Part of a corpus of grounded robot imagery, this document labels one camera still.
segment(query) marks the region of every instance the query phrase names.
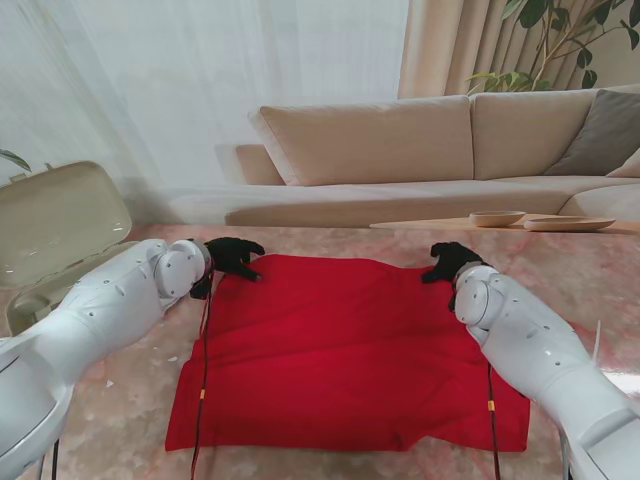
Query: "black cable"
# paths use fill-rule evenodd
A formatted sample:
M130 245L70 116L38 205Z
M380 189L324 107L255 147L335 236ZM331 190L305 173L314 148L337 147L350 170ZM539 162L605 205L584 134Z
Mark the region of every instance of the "black cable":
M498 434L496 428L496 404L493 400L493 382L491 381L491 372L493 368L489 364L488 378L489 378L489 412L491 414L491 437L493 439L493 470L496 480L500 480L500 458L498 457Z
M211 302L213 300L212 286L213 286L213 270L209 274L210 288L207 298L205 299L205 305L202 309L202 321L200 322L200 333L202 336L203 350L204 350L204 373L202 375L202 386L200 388L200 400L198 403L198 418L196 420L196 440L193 449L193 457L191 458L191 480L195 479L196 465L198 463L198 454L200 453L200 423L202 422L202 410L204 408L204 398L207 388L207 374L209 370L209 355L207 352L207 332L209 329L209 314L211 312Z
M53 459L51 460L51 480L56 480L58 476L58 447L60 447L60 439L53 444Z

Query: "sofa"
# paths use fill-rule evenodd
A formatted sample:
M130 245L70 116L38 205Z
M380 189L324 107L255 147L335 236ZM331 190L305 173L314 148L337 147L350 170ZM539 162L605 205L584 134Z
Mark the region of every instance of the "sofa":
M640 85L611 90L640 93ZM262 107L264 145L235 152L261 205L228 225L368 227L483 210L640 221L640 178L543 173L582 128L593 90L387 104Z

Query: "red cloth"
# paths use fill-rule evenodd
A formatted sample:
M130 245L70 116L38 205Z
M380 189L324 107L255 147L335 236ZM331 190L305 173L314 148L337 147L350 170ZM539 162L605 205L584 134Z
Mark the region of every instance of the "red cloth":
M226 276L208 331L201 445L406 450L424 436L491 450L487 361L449 312L451 284L365 259L269 255ZM193 447L203 342L165 447ZM529 400L493 376L501 451L527 446Z

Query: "coffee table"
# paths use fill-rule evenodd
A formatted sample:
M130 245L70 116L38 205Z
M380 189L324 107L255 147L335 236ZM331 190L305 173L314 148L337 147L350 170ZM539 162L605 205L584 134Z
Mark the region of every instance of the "coffee table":
M478 230L487 232L527 232L524 228L524 222L535 218L542 217L557 217L560 215L542 215L536 213L529 213L518 220L513 225L507 227L476 227L469 217L461 218L442 218L436 220L410 220L406 222L386 222L386 223L374 223L370 225L371 228L392 228L392 229L409 229L409 230ZM640 222L620 222L616 221L613 225L602 230L597 230L597 233L617 233L623 235L638 235L640 234Z
M232 236L268 253L371 258L399 267L432 264L431 245L459 241L511 275L571 321L591 350L602 321L599 363L609 379L640 399L638 238L627 235L456 230L253 228L151 225L129 240ZM6 334L0 291L0 336ZM184 298L135 345L95 364L76 385L60 441L64 480L189 478L192 450L167 453L164 437L182 364L198 338L203 302ZM50 477L48 455L45 478ZM560 478L558 434L533 405L529 447L501 455L505 480ZM34 480L30 469L21 480ZM488 480L491 453L424 438L408 452L336 453L261 447L203 449L198 480Z

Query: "beige storage box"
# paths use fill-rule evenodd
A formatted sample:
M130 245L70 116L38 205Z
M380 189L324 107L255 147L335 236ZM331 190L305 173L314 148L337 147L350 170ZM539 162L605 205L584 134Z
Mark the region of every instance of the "beige storage box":
M56 308L85 273L136 242L131 217L102 167L80 162L0 188L0 289L12 335Z

